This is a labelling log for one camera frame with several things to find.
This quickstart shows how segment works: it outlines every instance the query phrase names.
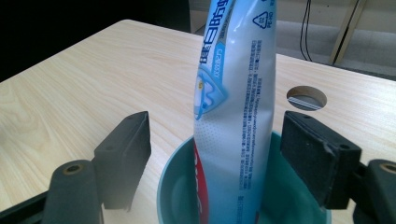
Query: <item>white toothpaste tube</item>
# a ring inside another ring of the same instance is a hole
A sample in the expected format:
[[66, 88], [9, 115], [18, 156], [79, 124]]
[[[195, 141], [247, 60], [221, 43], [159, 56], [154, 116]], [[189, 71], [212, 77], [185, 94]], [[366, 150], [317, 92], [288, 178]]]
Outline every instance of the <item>white toothpaste tube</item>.
[[273, 124], [276, 1], [212, 0], [195, 85], [200, 223], [255, 223]]

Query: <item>wooden table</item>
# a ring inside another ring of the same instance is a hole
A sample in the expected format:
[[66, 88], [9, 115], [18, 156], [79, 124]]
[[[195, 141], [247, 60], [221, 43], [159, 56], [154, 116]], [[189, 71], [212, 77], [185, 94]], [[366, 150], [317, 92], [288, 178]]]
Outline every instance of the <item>wooden table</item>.
[[[0, 211], [48, 189], [60, 165], [93, 150], [128, 115], [147, 110], [152, 154], [132, 211], [105, 210], [105, 223], [158, 223], [157, 186], [167, 160], [192, 135], [202, 37], [120, 21], [0, 83]], [[286, 94], [311, 86], [327, 96], [306, 112], [363, 148], [361, 160], [396, 161], [396, 83], [277, 55], [274, 130]], [[351, 223], [348, 211], [334, 223]]]

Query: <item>circular hole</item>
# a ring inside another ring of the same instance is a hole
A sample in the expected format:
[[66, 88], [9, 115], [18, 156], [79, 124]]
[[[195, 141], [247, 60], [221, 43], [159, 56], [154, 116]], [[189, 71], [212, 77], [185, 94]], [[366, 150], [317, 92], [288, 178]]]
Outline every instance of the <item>circular hole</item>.
[[343, 148], [343, 149], [350, 149], [350, 147], [347, 146], [347, 145], [341, 145], [340, 148]]
[[309, 86], [291, 88], [286, 97], [291, 105], [306, 111], [319, 110], [327, 104], [326, 95]]
[[73, 164], [64, 169], [65, 175], [74, 175], [82, 170], [81, 164]]
[[381, 168], [389, 173], [396, 174], [396, 165], [391, 163], [382, 163]]

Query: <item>teal bowl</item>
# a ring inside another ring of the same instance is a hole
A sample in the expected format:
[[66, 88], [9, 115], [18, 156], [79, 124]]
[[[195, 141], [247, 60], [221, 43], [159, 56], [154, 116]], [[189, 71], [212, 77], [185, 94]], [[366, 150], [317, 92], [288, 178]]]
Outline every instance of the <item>teal bowl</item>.
[[[280, 154], [280, 136], [272, 133], [259, 223], [331, 224], [329, 210], [320, 208], [300, 177]], [[192, 138], [166, 163], [157, 194], [160, 223], [199, 223]]]

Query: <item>black cable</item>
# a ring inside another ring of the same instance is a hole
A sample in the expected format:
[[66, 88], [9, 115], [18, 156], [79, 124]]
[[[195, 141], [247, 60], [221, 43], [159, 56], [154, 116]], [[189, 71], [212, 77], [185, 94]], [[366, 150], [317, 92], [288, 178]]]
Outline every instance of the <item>black cable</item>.
[[311, 59], [311, 57], [309, 55], [308, 46], [307, 46], [307, 32], [308, 32], [310, 11], [311, 11], [311, 0], [307, 0], [306, 1], [306, 7], [305, 7], [305, 14], [304, 14], [304, 18], [303, 18], [303, 24], [301, 26], [301, 32], [300, 32], [300, 52], [303, 54], [304, 59], [306, 61], [308, 61], [306, 56], [305, 56], [305, 54], [304, 54], [304, 51], [303, 51], [303, 35], [304, 35], [304, 25], [305, 25], [305, 19], [306, 19], [305, 38], [304, 38], [304, 40], [305, 40], [305, 50], [306, 50], [306, 54], [307, 54], [307, 57], [308, 57], [309, 61], [312, 62], [312, 59]]
[[306, 55], [309, 58], [309, 61], [312, 62], [311, 56], [309, 56], [309, 51], [308, 51], [308, 44], [307, 44], [307, 38], [308, 38], [308, 25], [309, 25], [309, 14], [311, 12], [311, 0], [308, 0], [308, 15], [306, 17], [306, 26], [305, 26], [305, 50], [306, 50]]

